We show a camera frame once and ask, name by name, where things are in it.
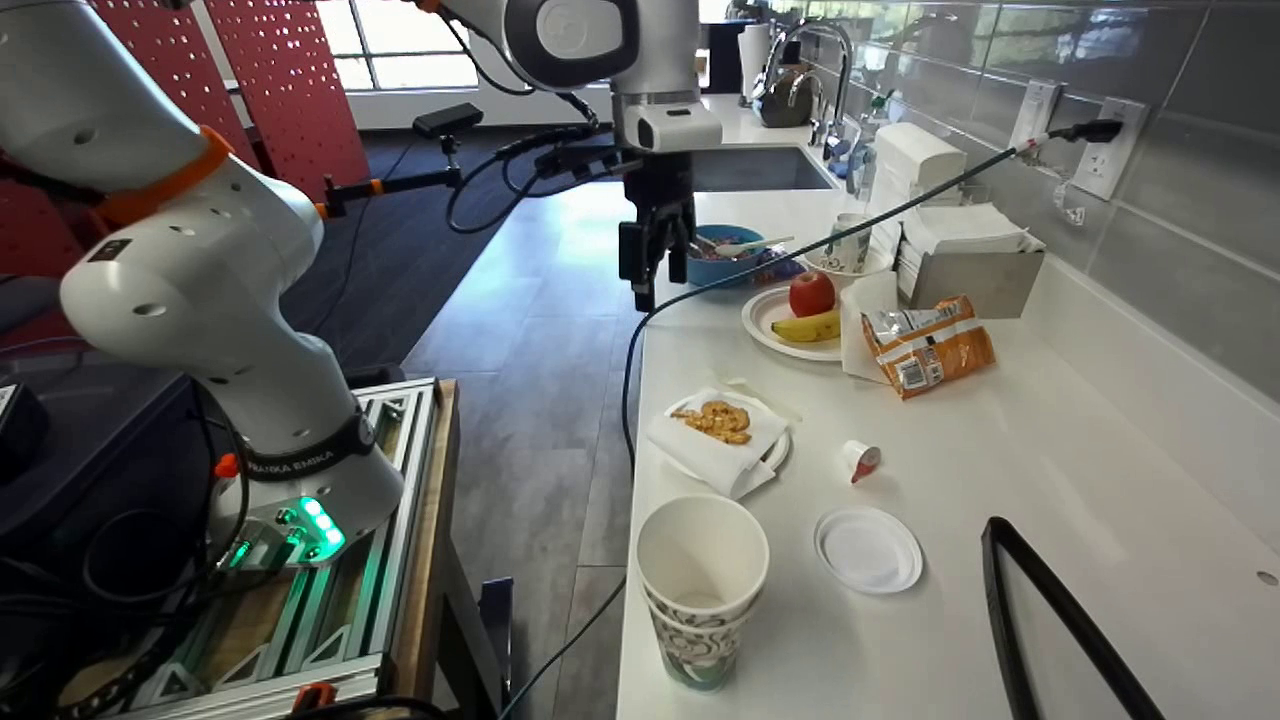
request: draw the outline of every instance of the electrical outlet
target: electrical outlet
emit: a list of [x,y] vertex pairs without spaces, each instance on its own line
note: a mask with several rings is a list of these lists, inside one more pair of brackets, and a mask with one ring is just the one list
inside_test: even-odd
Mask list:
[[1097,121],[1120,121],[1124,129],[1114,143],[1086,150],[1074,185],[1099,197],[1099,199],[1114,199],[1120,188],[1120,178],[1136,153],[1136,135],[1143,134],[1150,103],[1110,96],[1103,109],[1097,113]]
[[1066,100],[1066,83],[1053,79],[1027,79],[1025,103],[1016,109],[1009,150],[1043,143],[1047,121],[1056,103]]

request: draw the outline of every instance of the snack package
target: snack package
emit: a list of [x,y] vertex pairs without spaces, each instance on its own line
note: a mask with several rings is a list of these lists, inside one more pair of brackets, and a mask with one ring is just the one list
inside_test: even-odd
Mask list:
[[647,426],[647,440],[688,478],[745,500],[777,479],[787,419],[757,398],[702,389]]
[[937,309],[863,312],[863,341],[901,399],[997,366],[994,338],[975,325],[968,295]]

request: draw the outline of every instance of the green light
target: green light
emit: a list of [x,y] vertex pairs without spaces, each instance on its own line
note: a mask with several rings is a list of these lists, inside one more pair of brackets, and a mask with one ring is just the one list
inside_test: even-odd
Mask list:
[[251,552],[251,543],[242,540],[242,543],[231,550],[231,557],[229,557],[229,570],[242,570],[242,564],[250,560],[250,552]]
[[334,525],[318,496],[296,496],[296,508],[300,514],[293,514],[296,525],[289,543],[300,543],[311,564],[334,560],[347,543],[347,535]]

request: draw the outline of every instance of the white paper cup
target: white paper cup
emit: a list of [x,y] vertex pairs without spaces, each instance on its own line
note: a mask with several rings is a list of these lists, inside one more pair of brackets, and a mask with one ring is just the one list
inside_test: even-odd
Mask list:
[[770,575],[762,520],[725,496],[680,496],[645,520],[637,564],[670,674],[725,686]]
[[[863,217],[841,213],[831,233],[847,233],[856,224],[863,224]],[[841,236],[831,251],[819,251],[819,257],[828,257],[831,271],[862,276],[867,261],[867,244],[871,244],[871,233],[854,233],[854,236]]]
[[831,458],[835,486],[856,486],[884,463],[878,446],[843,440]]
[[688,689],[717,689],[734,682],[747,616],[751,611],[742,611],[734,625],[721,627],[691,627],[647,603],[664,667]]

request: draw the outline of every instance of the wall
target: wall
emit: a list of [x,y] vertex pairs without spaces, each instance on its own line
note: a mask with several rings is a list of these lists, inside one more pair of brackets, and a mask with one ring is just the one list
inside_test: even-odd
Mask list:
[[1116,199],[1070,188],[1081,150],[1053,150],[1041,169],[1005,164],[972,193],[1280,399],[1276,5],[923,0],[835,5],[835,11],[878,37],[919,19],[901,46],[898,76],[884,79],[901,90],[907,121],[946,134],[975,159],[1005,150],[1025,79],[1070,83],[1062,125],[1088,121],[1103,96],[1143,100],[1153,118]]

